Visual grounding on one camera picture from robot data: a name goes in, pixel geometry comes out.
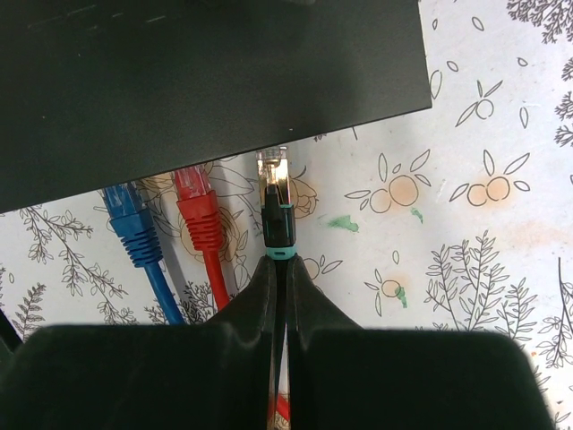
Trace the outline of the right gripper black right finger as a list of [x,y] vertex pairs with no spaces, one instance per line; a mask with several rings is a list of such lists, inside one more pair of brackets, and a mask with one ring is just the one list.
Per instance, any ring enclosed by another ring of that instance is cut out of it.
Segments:
[[525,354],[489,332],[359,326],[313,284],[286,276],[294,429],[549,429]]

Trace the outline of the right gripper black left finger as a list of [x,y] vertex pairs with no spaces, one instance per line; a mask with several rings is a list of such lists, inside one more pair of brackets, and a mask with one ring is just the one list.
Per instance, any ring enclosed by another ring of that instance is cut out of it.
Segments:
[[271,429],[274,262],[204,323],[37,330],[1,378],[4,429]]

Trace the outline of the black network switch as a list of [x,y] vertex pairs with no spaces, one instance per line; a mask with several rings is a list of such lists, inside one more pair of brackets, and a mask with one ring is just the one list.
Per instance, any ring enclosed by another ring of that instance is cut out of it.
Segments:
[[415,1],[4,1],[1,209],[431,104]]

